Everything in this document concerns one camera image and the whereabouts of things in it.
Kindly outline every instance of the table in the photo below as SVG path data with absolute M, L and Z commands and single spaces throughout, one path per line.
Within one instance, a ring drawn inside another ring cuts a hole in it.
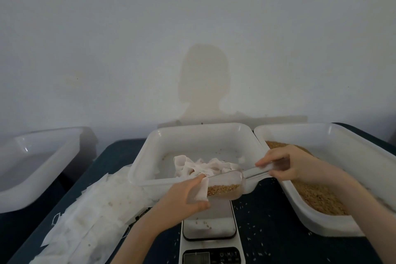
M 339 125 L 396 155 L 396 147 L 353 126 Z M 114 173 L 131 164 L 144 142 L 145 139 L 123 140 L 107 147 L 8 263 L 29 263 L 43 249 L 40 245 L 59 213 L 63 213 L 80 196 L 82 190 L 104 174 Z M 240 226 L 246 263 L 381 263 L 364 237 L 329 238 L 309 232 L 298 220 L 279 183 L 273 178 L 260 181 L 252 193 L 243 195 L 232 203 Z M 151 246 L 144 263 L 177 263 L 180 229 L 179 224 L 161 233 Z

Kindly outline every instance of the scattered rice grains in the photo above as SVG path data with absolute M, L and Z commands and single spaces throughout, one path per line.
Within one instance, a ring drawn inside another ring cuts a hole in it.
M 285 143 L 274 141 L 265 142 L 267 143 L 268 147 L 270 147 L 270 149 L 285 147 L 287 145 Z M 297 147 L 311 155 L 311 153 L 304 147 Z M 349 215 L 346 207 L 342 202 L 339 201 L 339 199 L 334 195 L 333 192 L 331 192 L 328 187 L 310 185 L 297 180 L 293 180 L 291 182 L 307 205 L 316 211 L 327 215 Z
M 216 194 L 220 193 L 226 193 L 235 190 L 238 188 L 239 185 L 230 185 L 230 186 L 225 186 L 225 185 L 215 185 L 207 188 L 207 195 L 208 196 L 213 196 Z

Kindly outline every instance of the plastic scoop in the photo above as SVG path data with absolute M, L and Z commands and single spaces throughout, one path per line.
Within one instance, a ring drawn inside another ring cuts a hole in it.
M 252 177 L 268 174 L 270 170 L 286 170 L 290 167 L 290 160 L 283 158 L 270 162 L 264 168 L 255 167 L 248 169 L 243 173 L 239 170 L 233 170 L 226 173 L 208 177 L 207 196 L 211 198 L 220 198 L 234 200 L 242 196 L 245 190 L 246 180 Z

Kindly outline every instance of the white plastic tray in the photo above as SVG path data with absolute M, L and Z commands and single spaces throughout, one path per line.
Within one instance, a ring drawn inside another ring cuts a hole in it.
M 338 166 L 396 209 L 396 157 L 342 126 L 332 123 L 262 125 L 254 130 L 260 143 L 277 141 L 305 147 Z M 291 181 L 280 183 L 300 221 L 322 236 L 364 236 L 351 216 L 330 216 L 309 207 Z
M 34 202 L 80 150 L 81 128 L 22 135 L 0 146 L 0 213 Z
M 236 163 L 243 171 L 255 167 L 267 149 L 263 148 L 251 129 L 240 123 L 174 126 L 151 132 L 136 160 L 128 179 L 143 186 L 153 199 L 159 199 L 182 178 L 175 178 L 173 158 L 186 155 L 191 160 L 212 158 Z M 244 194 L 254 190 L 261 176 L 246 182 Z

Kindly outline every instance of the crumpled paper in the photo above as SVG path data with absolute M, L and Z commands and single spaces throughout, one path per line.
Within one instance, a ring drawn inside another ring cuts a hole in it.
M 175 177 L 181 178 L 194 178 L 199 174 L 203 173 L 206 175 L 202 179 L 199 185 L 195 186 L 189 193 L 187 198 L 188 203 L 194 203 L 198 201 L 208 201 L 207 199 L 207 188 L 209 184 L 208 177 L 226 173 L 233 170 L 240 170 L 240 167 L 234 163 L 227 163 L 220 161 L 218 158 L 210 160 L 205 163 L 202 159 L 193 162 L 190 158 L 181 155 L 173 158 L 175 163 Z
M 130 165 L 106 174 L 58 218 L 31 264 L 104 264 L 129 224 L 153 205 L 145 191 L 127 180 Z

